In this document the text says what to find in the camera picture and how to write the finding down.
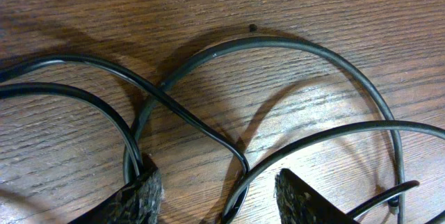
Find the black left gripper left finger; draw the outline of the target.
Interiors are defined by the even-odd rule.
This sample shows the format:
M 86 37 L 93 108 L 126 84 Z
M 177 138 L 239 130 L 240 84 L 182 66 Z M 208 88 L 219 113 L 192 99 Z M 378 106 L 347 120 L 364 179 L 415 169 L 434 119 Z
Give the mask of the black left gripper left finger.
M 161 210 L 161 173 L 147 155 L 145 172 L 70 224 L 157 224 Z

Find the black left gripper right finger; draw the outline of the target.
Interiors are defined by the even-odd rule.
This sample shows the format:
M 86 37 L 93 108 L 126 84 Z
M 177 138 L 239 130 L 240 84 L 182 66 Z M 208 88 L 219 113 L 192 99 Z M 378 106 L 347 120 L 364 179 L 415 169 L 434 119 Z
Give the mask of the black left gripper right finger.
M 275 176 L 275 195 L 282 224 L 357 223 L 288 168 Z

